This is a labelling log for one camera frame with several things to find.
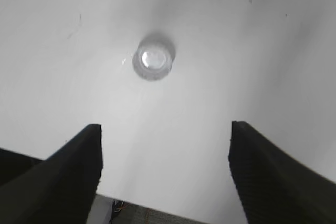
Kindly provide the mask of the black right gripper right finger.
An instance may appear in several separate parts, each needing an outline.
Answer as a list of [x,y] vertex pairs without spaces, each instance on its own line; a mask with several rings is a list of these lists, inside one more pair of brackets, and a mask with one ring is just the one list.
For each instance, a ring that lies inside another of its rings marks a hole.
[[228,162],[248,223],[335,223],[335,183],[247,122],[232,122]]

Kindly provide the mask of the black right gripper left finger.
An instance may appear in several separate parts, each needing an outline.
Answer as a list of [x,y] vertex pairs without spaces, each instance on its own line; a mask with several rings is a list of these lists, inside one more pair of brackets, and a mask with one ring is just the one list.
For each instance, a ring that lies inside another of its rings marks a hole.
[[89,124],[45,160],[1,149],[1,223],[86,223],[103,168]]

